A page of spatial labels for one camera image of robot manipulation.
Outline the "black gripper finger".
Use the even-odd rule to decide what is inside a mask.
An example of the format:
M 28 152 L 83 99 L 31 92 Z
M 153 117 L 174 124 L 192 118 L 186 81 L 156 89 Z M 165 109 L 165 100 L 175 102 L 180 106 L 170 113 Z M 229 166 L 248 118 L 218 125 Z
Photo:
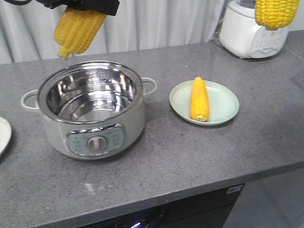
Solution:
M 71 0 L 66 5 L 75 10 L 93 10 L 115 16 L 120 2 L 119 0 Z

